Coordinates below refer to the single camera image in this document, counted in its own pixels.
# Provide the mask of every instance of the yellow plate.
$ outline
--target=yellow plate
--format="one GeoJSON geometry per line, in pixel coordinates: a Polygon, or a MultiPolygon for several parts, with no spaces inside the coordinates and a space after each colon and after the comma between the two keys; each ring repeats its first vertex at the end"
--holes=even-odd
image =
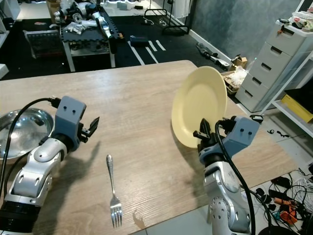
{"type": "Polygon", "coordinates": [[[175,95],[172,107],[172,127],[177,139],[187,147],[197,148],[199,131],[205,118],[214,132],[215,123],[225,115],[226,86],[221,74],[204,66],[193,71],[175,95]]]}

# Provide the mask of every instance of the metal rack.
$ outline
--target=metal rack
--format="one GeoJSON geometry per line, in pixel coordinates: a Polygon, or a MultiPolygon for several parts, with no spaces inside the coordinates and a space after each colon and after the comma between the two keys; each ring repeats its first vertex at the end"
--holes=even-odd
{"type": "MultiPolygon", "coordinates": [[[[166,17],[168,16],[168,12],[167,12],[167,10],[164,8],[165,0],[163,0],[163,6],[162,6],[162,8],[160,8],[160,9],[151,9],[151,2],[152,2],[152,0],[150,0],[149,9],[147,9],[147,10],[145,11],[144,17],[146,17],[146,14],[147,14],[148,11],[153,11],[153,12],[154,12],[154,11],[163,11],[163,12],[165,12],[165,15],[162,15],[162,16],[166,16],[166,17]]],[[[186,30],[182,30],[182,32],[183,32],[184,34],[189,34],[190,27],[189,27],[188,25],[186,25],[188,16],[186,17],[184,24],[180,24],[180,23],[179,23],[178,25],[171,25],[171,22],[172,22],[173,5],[174,5],[174,1],[171,3],[171,11],[170,11],[170,13],[169,13],[169,22],[168,22],[168,26],[165,26],[165,27],[164,27],[164,29],[162,30],[162,34],[170,34],[170,33],[167,33],[167,32],[166,32],[166,31],[167,31],[168,29],[170,29],[170,28],[180,28],[180,29],[185,28],[186,30]]]]}

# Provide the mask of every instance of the white tape line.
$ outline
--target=white tape line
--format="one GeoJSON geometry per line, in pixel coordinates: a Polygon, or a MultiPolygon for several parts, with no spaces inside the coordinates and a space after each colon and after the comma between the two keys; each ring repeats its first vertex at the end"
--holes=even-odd
{"type": "Polygon", "coordinates": [[[150,44],[150,46],[151,46],[151,48],[152,48],[153,51],[157,51],[155,45],[153,45],[153,43],[152,43],[151,41],[149,41],[149,44],[150,44]]]}
{"type": "Polygon", "coordinates": [[[162,44],[160,43],[159,40],[156,40],[156,43],[158,44],[158,46],[159,46],[162,50],[166,50],[166,49],[164,48],[164,46],[162,46],[162,44]]]}
{"type": "Polygon", "coordinates": [[[136,51],[136,49],[131,46],[131,42],[128,41],[127,43],[128,43],[128,45],[131,47],[131,49],[132,49],[133,53],[135,54],[135,56],[137,57],[139,63],[140,63],[141,65],[145,65],[145,63],[144,63],[143,60],[141,59],[140,55],[139,55],[138,52],[136,51]]]}
{"type": "Polygon", "coordinates": [[[151,55],[152,59],[158,64],[157,59],[155,58],[155,56],[152,54],[152,51],[150,50],[150,48],[146,47],[148,53],[151,55]]]}

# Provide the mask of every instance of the drawer handle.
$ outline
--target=drawer handle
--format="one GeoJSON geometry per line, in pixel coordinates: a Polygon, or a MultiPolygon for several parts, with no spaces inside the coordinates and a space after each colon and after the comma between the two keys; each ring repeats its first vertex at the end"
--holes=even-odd
{"type": "Polygon", "coordinates": [[[264,64],[264,63],[262,63],[261,66],[262,66],[267,72],[272,69],[270,66],[267,66],[267,65],[264,64]]]}
{"type": "Polygon", "coordinates": [[[283,34],[289,38],[294,34],[293,31],[287,29],[286,27],[284,27],[282,31],[283,31],[283,34]]]}
{"type": "Polygon", "coordinates": [[[262,82],[260,82],[258,79],[256,79],[255,77],[252,78],[252,81],[254,83],[256,83],[258,86],[260,86],[262,84],[262,82]]]}
{"type": "Polygon", "coordinates": [[[252,98],[253,95],[251,95],[248,91],[245,91],[246,95],[249,97],[249,98],[252,98]]]}
{"type": "Polygon", "coordinates": [[[280,55],[282,53],[282,51],[277,49],[276,47],[271,47],[270,50],[271,52],[273,52],[274,55],[280,55]]]}

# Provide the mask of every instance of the connector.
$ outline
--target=connector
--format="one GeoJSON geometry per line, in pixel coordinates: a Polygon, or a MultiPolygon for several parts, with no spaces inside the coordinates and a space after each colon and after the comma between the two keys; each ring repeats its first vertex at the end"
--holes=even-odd
{"type": "Polygon", "coordinates": [[[223,127],[223,129],[226,132],[231,132],[234,129],[235,124],[236,124],[236,121],[231,120],[231,119],[222,120],[220,122],[220,125],[223,127]]]}
{"type": "Polygon", "coordinates": [[[61,102],[61,99],[60,99],[60,98],[57,98],[57,97],[52,97],[52,98],[50,99],[51,105],[52,105],[54,108],[56,108],[56,109],[59,107],[60,102],[61,102]]]}

